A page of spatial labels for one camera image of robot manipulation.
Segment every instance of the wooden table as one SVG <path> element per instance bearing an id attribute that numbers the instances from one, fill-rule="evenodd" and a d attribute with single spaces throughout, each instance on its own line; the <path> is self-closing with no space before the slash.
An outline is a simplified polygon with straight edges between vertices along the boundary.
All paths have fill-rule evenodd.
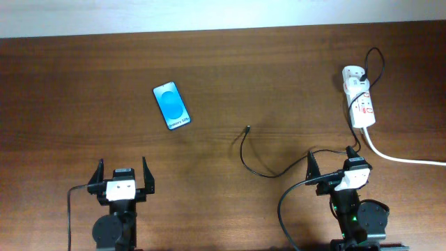
<path id="1" fill-rule="evenodd" d="M 341 70 L 381 48 L 385 74 L 372 91 L 382 152 L 446 161 L 446 22 L 299 26 L 0 40 L 0 250 L 64 250 L 66 193 L 136 169 L 141 157 L 156 193 L 137 205 L 144 250 L 268 250 L 288 247 L 277 202 L 305 178 L 306 162 L 277 179 L 240 163 L 237 136 L 252 130 L 246 161 L 283 170 L 309 149 L 353 143 Z M 380 59 L 369 60 L 370 78 Z M 152 89 L 175 81 L 192 123 L 169 131 Z M 374 169 L 362 199 L 391 208 L 387 243 L 414 250 L 446 245 L 446 169 L 390 162 L 368 147 Z M 316 156 L 323 173 L 345 156 Z M 315 187 L 283 204 L 299 245 L 341 238 Z M 72 196 L 72 249 L 94 250 L 94 222 L 107 213 L 85 190 Z"/>

